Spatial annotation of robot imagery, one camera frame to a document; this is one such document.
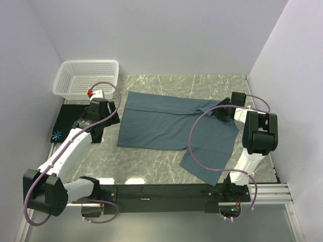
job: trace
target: wire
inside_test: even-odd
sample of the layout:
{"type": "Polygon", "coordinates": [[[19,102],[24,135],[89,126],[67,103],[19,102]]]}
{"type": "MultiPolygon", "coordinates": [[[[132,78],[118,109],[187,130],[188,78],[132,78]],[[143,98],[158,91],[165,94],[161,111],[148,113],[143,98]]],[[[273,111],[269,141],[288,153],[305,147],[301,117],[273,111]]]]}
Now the wire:
{"type": "Polygon", "coordinates": [[[105,203],[105,204],[110,204],[110,205],[114,206],[114,207],[116,208],[116,210],[117,210],[117,211],[116,211],[116,213],[115,213],[115,215],[114,215],[112,218],[110,218],[110,219],[108,219],[108,220],[105,220],[105,221],[93,221],[93,220],[90,220],[90,219],[88,219],[88,218],[84,218],[84,220],[86,220],[86,221],[88,221],[88,222],[90,222],[90,223],[108,223],[108,222],[110,222],[110,221],[114,220],[114,219],[117,217],[117,215],[119,214],[119,207],[118,207],[118,205],[117,205],[117,204],[115,204],[115,203],[108,202],[108,201],[104,201],[104,200],[88,199],[88,198],[82,198],[82,200],[84,200],[84,201],[88,201],[88,202],[93,202],[93,203],[105,203]]]}
{"type": "Polygon", "coordinates": [[[263,99],[261,99],[260,97],[257,97],[257,96],[252,96],[252,97],[255,97],[255,98],[257,98],[257,99],[259,99],[259,100],[263,101],[263,102],[265,103],[265,105],[268,107],[268,111],[263,111],[263,110],[261,110],[261,109],[251,108],[251,107],[240,107],[240,106],[235,106],[235,105],[219,105],[219,106],[214,106],[214,107],[210,108],[209,110],[205,111],[205,112],[204,112],[200,117],[198,117],[198,119],[195,121],[195,123],[194,123],[194,125],[193,125],[193,127],[192,127],[192,129],[191,129],[190,136],[189,136],[189,139],[188,139],[188,149],[189,149],[189,152],[190,152],[190,154],[191,154],[191,156],[192,156],[193,160],[194,160],[194,161],[195,161],[199,166],[201,166],[202,168],[204,168],[204,169],[206,169],[206,170],[211,170],[211,171],[220,171],[220,172],[223,172],[223,171],[235,171],[235,172],[241,172],[241,173],[243,173],[243,174],[247,175],[247,176],[252,180],[252,182],[254,183],[254,186],[255,186],[255,192],[254,192],[254,197],[253,197],[253,200],[252,200],[252,202],[251,202],[250,207],[249,207],[249,208],[248,208],[248,209],[247,209],[243,214],[241,214],[239,217],[237,217],[237,218],[233,218],[233,220],[237,220],[237,219],[240,219],[240,218],[244,217],[247,213],[249,213],[249,212],[250,212],[250,210],[252,209],[252,207],[253,207],[254,203],[256,202],[257,192],[258,192],[258,186],[257,186],[257,183],[256,183],[255,179],[254,179],[250,174],[248,174],[246,171],[244,171],[244,170],[238,170],[238,169],[213,169],[213,168],[209,168],[209,167],[207,167],[207,166],[205,166],[205,165],[201,164],[201,163],[196,159],[196,157],[195,157],[195,156],[194,156],[194,154],[193,154],[191,141],[192,141],[193,131],[194,131],[194,129],[195,129],[195,127],[196,127],[196,125],[198,124],[198,122],[199,122],[199,121],[200,121],[200,120],[201,120],[201,119],[202,119],[202,118],[203,118],[207,113],[209,113],[209,112],[211,112],[211,111],[213,111],[213,110],[215,110],[215,109],[223,108],[223,107],[232,107],[232,108],[242,108],[242,109],[255,110],[255,111],[265,112],[265,113],[270,112],[270,110],[271,110],[271,109],[270,109],[270,107],[269,107],[268,103],[267,103],[265,100],[263,100],[263,99]]]}
{"type": "Polygon", "coordinates": [[[96,123],[93,123],[89,126],[87,126],[86,128],[82,129],[80,132],[78,132],[76,135],[74,135],[71,140],[69,142],[66,143],[66,145],[63,147],[63,149],[60,151],[60,153],[53,159],[53,161],[51,162],[51,165],[49,165],[40,175],[39,177],[33,182],[33,184],[30,186],[28,192],[27,192],[27,195],[26,195],[26,198],[25,198],[25,201],[24,201],[24,216],[27,220],[27,222],[30,224],[30,225],[33,225],[33,226],[41,226],[43,225],[44,223],[46,223],[49,218],[50,218],[50,215],[48,215],[42,222],[40,223],[35,223],[33,222],[30,218],[29,218],[29,215],[28,215],[28,201],[29,201],[29,198],[31,196],[31,193],[32,191],[34,190],[35,186],[38,184],[38,182],[43,178],[43,176],[45,174],[47,174],[47,172],[55,165],[55,163],[58,161],[58,159],[64,154],[64,152],[67,150],[67,148],[71,145],[71,143],[83,132],[87,131],[88,129],[96,126],[96,125],[99,125],[105,121],[107,121],[109,118],[111,118],[113,115],[115,115],[120,107],[120,103],[121,103],[121,95],[120,95],[120,91],[116,88],[115,85],[113,85],[112,83],[110,82],[97,82],[95,83],[91,88],[90,90],[92,90],[95,86],[99,85],[99,84],[109,84],[110,86],[112,86],[115,91],[117,92],[118,94],[118,98],[119,98],[119,103],[118,103],[118,106],[116,107],[116,110],[114,110],[108,117],[96,122],[96,123]]]}

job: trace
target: perforated basket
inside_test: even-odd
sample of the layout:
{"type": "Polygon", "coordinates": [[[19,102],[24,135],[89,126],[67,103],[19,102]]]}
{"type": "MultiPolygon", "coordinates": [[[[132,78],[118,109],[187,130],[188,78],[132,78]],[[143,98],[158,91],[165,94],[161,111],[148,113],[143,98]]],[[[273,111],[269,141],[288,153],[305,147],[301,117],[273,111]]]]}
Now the perforated basket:
{"type": "MultiPolygon", "coordinates": [[[[115,60],[69,60],[61,64],[52,92],[67,100],[87,100],[87,91],[93,84],[106,81],[116,86],[118,75],[119,63],[115,60]]],[[[112,99],[112,86],[100,84],[93,90],[99,89],[106,99],[112,99]]]]}

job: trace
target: wall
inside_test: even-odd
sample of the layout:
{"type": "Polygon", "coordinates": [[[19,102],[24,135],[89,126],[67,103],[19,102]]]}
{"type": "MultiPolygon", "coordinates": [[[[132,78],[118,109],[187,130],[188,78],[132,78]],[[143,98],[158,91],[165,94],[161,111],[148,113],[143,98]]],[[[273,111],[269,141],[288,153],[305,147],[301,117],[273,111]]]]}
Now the wall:
{"type": "Polygon", "coordinates": [[[0,240],[22,219],[22,176],[48,155],[62,99],[51,92],[60,59],[26,0],[0,7],[0,240]]]}
{"type": "Polygon", "coordinates": [[[121,74],[249,74],[287,0],[29,0],[63,61],[121,74]]]}
{"type": "Polygon", "coordinates": [[[277,113],[274,163],[308,241],[321,241],[323,203],[323,1],[289,0],[249,78],[277,113]]]}

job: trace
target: marble surface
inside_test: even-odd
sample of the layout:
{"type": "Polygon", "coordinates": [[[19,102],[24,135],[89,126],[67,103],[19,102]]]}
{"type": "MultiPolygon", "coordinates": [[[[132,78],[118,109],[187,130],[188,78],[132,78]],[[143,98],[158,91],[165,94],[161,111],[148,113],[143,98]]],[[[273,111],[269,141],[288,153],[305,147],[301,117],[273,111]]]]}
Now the marble surface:
{"type": "MultiPolygon", "coordinates": [[[[127,75],[119,76],[118,85],[122,103],[118,111],[122,118],[129,91],[222,100],[231,92],[249,93],[245,76],[242,75],[127,75]]],[[[88,101],[68,101],[69,104],[87,104],[88,101]]],[[[253,106],[247,98],[246,105],[253,106]]],[[[243,124],[239,128],[232,157],[226,168],[234,168],[242,153],[243,124]]],[[[104,129],[100,144],[91,144],[70,170],[65,182],[77,180],[82,175],[99,178],[101,183],[115,184],[191,184],[201,180],[179,166],[185,151],[161,151],[140,148],[117,147],[120,124],[104,129]]],[[[223,172],[219,182],[227,176],[223,172]]],[[[266,157],[255,170],[255,180],[275,183],[275,170],[266,157]]]]}

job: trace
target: blue logo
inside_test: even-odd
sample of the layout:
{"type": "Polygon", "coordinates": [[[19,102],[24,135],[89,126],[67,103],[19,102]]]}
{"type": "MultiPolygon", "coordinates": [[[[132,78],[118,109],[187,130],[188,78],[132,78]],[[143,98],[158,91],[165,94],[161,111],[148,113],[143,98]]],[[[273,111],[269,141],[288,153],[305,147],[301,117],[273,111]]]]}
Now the blue logo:
{"type": "Polygon", "coordinates": [[[62,136],[62,132],[60,131],[57,131],[57,132],[54,132],[54,134],[52,135],[52,140],[55,139],[55,141],[59,140],[62,136]]]}

